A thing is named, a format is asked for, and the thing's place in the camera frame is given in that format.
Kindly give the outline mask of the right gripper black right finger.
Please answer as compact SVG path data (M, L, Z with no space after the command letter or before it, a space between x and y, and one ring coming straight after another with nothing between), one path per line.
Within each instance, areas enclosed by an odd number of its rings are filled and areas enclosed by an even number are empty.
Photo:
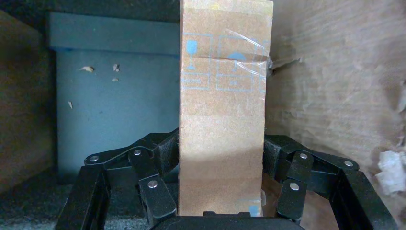
M278 217L300 223L305 195L327 199L341 230L395 230L397 224L359 165L311 150L288 136L265 135L263 171L282 186Z

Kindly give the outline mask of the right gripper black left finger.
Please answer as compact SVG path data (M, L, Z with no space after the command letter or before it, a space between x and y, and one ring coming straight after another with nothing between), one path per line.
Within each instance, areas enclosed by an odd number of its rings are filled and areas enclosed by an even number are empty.
M135 188L151 229L175 216L163 177L178 162L178 135L178 129L150 133L128 147L86 157L55 229L104 229L111 190L118 185Z

